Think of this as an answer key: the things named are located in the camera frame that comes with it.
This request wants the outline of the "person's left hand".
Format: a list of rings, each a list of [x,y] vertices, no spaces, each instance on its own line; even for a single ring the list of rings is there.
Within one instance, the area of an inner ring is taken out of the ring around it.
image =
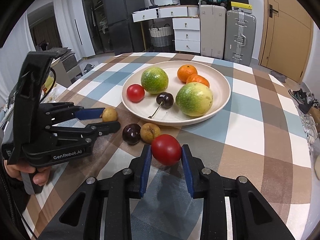
[[[37,174],[35,174],[35,176],[33,177],[33,182],[34,184],[39,186],[43,186],[48,182],[50,171],[52,169],[50,166],[36,169],[35,167],[30,166],[28,163],[22,160],[14,165],[8,165],[7,161],[4,160],[4,167],[7,174],[11,178],[16,178],[18,180],[22,180],[22,173],[33,174],[37,171]]]

